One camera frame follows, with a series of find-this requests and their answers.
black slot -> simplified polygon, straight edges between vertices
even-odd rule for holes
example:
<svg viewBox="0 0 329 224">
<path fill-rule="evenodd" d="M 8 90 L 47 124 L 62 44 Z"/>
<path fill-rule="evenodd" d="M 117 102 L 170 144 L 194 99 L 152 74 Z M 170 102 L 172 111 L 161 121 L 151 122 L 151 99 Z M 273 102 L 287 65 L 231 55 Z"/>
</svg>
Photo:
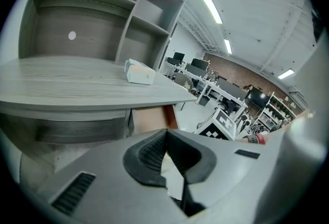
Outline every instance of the black slot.
<svg viewBox="0 0 329 224">
<path fill-rule="evenodd" d="M 75 180 L 52 203 L 52 206 L 64 214 L 70 216 L 84 194 L 94 181 L 95 176 L 88 173 L 79 174 Z"/>
<path fill-rule="evenodd" d="M 246 157 L 251 157 L 251 158 L 254 158 L 254 159 L 257 159 L 258 156 L 260 155 L 258 153 L 253 153 L 253 152 L 246 151 L 246 150 L 241 150 L 241 149 L 235 151 L 235 153 L 238 154 L 238 155 L 242 155 L 242 156 L 246 156 Z"/>
</svg>

vent grille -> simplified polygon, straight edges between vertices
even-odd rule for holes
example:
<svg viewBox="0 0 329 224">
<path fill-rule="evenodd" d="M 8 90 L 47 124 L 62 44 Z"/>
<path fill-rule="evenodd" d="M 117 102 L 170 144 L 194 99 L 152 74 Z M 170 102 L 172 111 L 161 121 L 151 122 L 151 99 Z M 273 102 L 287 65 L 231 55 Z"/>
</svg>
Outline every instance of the vent grille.
<svg viewBox="0 0 329 224">
<path fill-rule="evenodd" d="M 52 203 L 52 206 L 64 214 L 70 216 L 81 201 L 84 194 L 87 192 L 94 179 L 94 175 L 81 173 Z"/>
</svg>

office chair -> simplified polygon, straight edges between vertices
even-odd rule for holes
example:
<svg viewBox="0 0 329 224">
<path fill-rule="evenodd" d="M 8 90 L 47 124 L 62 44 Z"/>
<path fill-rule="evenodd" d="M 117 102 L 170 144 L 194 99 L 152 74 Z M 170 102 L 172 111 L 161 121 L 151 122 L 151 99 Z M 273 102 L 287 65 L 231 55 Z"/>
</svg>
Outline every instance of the office chair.
<svg viewBox="0 0 329 224">
<path fill-rule="evenodd" d="M 171 80 L 173 80 L 178 85 L 184 87 L 188 92 L 191 92 L 193 89 L 193 82 L 185 74 L 182 73 L 173 73 L 171 75 Z"/>
<path fill-rule="evenodd" d="M 233 111 L 238 111 L 240 108 L 240 106 L 236 102 L 230 101 L 226 98 L 223 98 L 222 104 L 224 105 L 224 111 L 227 113 L 228 116 L 230 116 Z"/>
</svg>

computer monitor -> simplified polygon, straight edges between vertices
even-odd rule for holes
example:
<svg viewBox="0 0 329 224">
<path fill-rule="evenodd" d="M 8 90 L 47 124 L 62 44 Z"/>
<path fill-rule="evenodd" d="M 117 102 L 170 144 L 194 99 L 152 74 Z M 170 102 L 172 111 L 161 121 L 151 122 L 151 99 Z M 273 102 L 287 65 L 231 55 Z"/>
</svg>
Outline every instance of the computer monitor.
<svg viewBox="0 0 329 224">
<path fill-rule="evenodd" d="M 262 91 L 260 91 L 256 88 L 253 88 L 249 92 L 249 95 L 247 98 L 249 99 L 250 102 L 252 102 L 254 105 L 258 106 L 260 109 L 263 109 L 269 100 L 269 96 L 267 96 Z"/>
<path fill-rule="evenodd" d="M 170 63 L 170 64 L 172 64 L 172 65 L 175 65 L 175 66 L 179 66 L 180 65 L 180 61 L 179 60 L 173 59 L 173 58 L 170 58 L 170 57 L 167 58 L 167 62 Z"/>
<path fill-rule="evenodd" d="M 192 66 L 195 66 L 201 70 L 207 70 L 209 62 L 194 58 L 191 63 Z"/>
<path fill-rule="evenodd" d="M 187 64 L 185 70 L 201 78 L 207 74 L 205 70 L 201 70 L 200 68 L 192 66 L 191 64 Z"/>
<path fill-rule="evenodd" d="M 175 52 L 174 59 L 179 60 L 180 62 L 182 62 L 182 60 L 184 59 L 184 56 L 185 56 L 185 54 L 183 54 L 183 53 Z"/>
<path fill-rule="evenodd" d="M 229 83 L 221 78 L 218 79 L 216 86 L 219 86 L 222 90 L 226 91 L 227 93 L 231 94 L 232 96 L 236 97 L 237 99 L 240 98 L 243 101 L 244 98 L 247 96 L 247 92 L 241 90 L 236 85 Z"/>
</svg>

desk drawer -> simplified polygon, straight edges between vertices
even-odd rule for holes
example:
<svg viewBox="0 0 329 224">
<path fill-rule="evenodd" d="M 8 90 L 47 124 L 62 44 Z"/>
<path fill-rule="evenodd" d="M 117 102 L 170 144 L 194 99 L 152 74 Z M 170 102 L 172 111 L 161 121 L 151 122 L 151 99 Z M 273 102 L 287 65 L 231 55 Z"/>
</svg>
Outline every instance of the desk drawer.
<svg viewBox="0 0 329 224">
<path fill-rule="evenodd" d="M 162 128 L 179 129 L 174 105 L 132 109 L 130 136 Z"/>
<path fill-rule="evenodd" d="M 124 121 L 125 118 L 67 122 L 0 115 L 1 129 L 13 143 L 19 145 L 34 141 L 77 144 L 120 139 L 123 138 Z"/>
</svg>

